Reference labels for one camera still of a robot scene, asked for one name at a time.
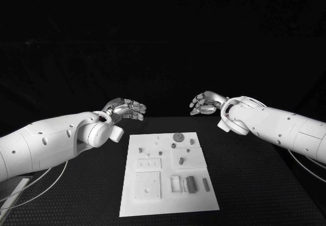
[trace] dark tablecloth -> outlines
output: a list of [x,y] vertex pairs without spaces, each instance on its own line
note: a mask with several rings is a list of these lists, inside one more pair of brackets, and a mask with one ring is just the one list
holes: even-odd
[[[25,225],[326,225],[323,215],[276,154],[251,133],[226,133],[217,116],[124,119],[118,143],[111,140],[67,162],[60,180],[31,202],[13,209],[5,226]],[[219,211],[119,218],[119,202],[132,134],[196,132]],[[63,164],[28,188],[17,204],[56,180]],[[33,180],[44,171],[34,174]]]

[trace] table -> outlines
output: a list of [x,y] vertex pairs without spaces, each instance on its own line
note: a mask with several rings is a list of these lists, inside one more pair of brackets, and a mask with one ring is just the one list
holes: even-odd
[[[272,145],[251,133],[226,133],[219,119],[212,115],[124,119],[119,142],[108,140],[67,162],[56,185],[10,211],[2,225],[326,225]],[[176,132],[197,133],[220,210],[119,218],[128,136]],[[49,187],[62,168],[63,164],[23,192],[17,204]]]

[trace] white robotic arm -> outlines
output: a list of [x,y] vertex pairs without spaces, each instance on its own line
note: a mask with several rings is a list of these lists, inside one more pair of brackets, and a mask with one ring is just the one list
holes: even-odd
[[44,170],[99,147],[124,134],[121,118],[142,120],[145,106],[128,99],[109,101],[100,111],[59,116],[30,123],[0,138],[0,181]]
[[190,115],[212,114],[220,110],[217,127],[239,135],[252,132],[256,137],[326,163],[326,123],[295,113],[266,107],[249,97],[229,99],[206,91],[199,94],[190,107]]

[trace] white board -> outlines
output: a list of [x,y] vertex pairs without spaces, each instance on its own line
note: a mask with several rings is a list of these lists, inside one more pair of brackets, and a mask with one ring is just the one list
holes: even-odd
[[[196,132],[181,134],[181,142],[174,142],[173,133],[129,135],[119,217],[219,210],[203,157],[204,150],[200,149]],[[181,165],[177,161],[180,156],[184,158]],[[193,176],[197,188],[193,194],[184,188],[188,176]],[[177,178],[180,192],[173,192],[171,185],[177,186]],[[203,178],[209,184],[207,192]]]

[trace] cable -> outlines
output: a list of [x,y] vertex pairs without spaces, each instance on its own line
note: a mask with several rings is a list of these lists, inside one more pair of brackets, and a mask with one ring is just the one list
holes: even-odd
[[315,160],[313,160],[313,159],[308,158],[307,156],[305,156],[305,158],[307,158],[310,161],[313,161],[320,167],[323,167],[323,168],[326,169],[326,166],[323,166]]
[[43,175],[37,178],[37,180],[34,180],[33,183],[28,184],[28,186],[25,186],[21,190],[18,190],[18,191],[14,192],[10,196],[7,196],[5,198],[2,198],[2,199],[0,200],[0,202],[4,201],[5,199],[8,199],[11,196],[14,196],[17,193],[20,193],[24,189],[27,189],[27,188],[38,181],[38,179],[44,176],[44,174],[50,171],[50,169],[51,169],[51,168],[47,169],[47,171],[43,173]]
[[297,161],[297,163],[300,164],[300,166],[326,183],[326,180],[323,180],[304,166],[302,164],[298,162],[297,158],[294,157],[294,155],[291,154],[294,160]]
[[60,175],[59,175],[59,177],[57,177],[57,179],[56,179],[56,181],[53,182],[53,184],[50,185],[50,187],[33,198],[33,199],[30,199],[28,201],[25,201],[25,202],[23,202],[21,204],[18,204],[18,205],[15,205],[15,206],[13,206],[13,207],[8,207],[8,208],[2,208],[2,209],[0,209],[0,210],[8,210],[8,209],[13,209],[13,208],[15,208],[15,207],[18,207],[18,206],[21,206],[21,205],[24,205],[27,202],[30,202],[31,200],[34,200],[50,188],[51,188],[51,186],[56,184],[56,182],[57,182],[57,180],[59,180],[59,178],[60,178],[60,176],[62,176],[62,174],[63,174],[63,172],[64,172],[64,169],[66,169],[66,164],[64,164],[64,168],[63,168],[63,170],[62,170],[62,172],[60,172]]

